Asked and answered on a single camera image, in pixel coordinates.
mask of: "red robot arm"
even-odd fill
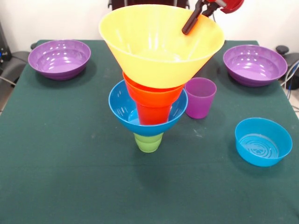
[[[214,11],[218,8],[222,8],[221,11],[224,13],[233,13],[238,10],[244,0],[198,0],[195,4],[195,10],[182,28],[182,32],[185,35],[188,35],[198,20],[198,16],[202,12],[202,8],[206,5],[207,9],[202,14],[209,17],[211,16]]]

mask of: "yellow bowl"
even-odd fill
[[[181,30],[191,14],[166,5],[127,6],[108,13],[99,31],[130,79],[172,88],[189,81],[224,44],[222,29],[203,15],[184,35]]]

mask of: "white wall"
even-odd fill
[[[189,0],[194,9],[197,0]],[[0,21],[12,51],[39,39],[101,39],[98,23],[108,0],[0,0]],[[215,13],[229,40],[258,40],[299,52],[299,0],[245,0],[232,14]]]

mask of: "green cup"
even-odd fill
[[[159,148],[162,141],[163,133],[155,136],[141,136],[134,133],[135,141],[141,151],[144,153],[152,153]]]

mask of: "orange cup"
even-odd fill
[[[178,99],[184,85],[156,89],[134,82],[124,72],[122,75],[130,97],[136,102],[140,124],[158,125],[167,122],[171,105]]]

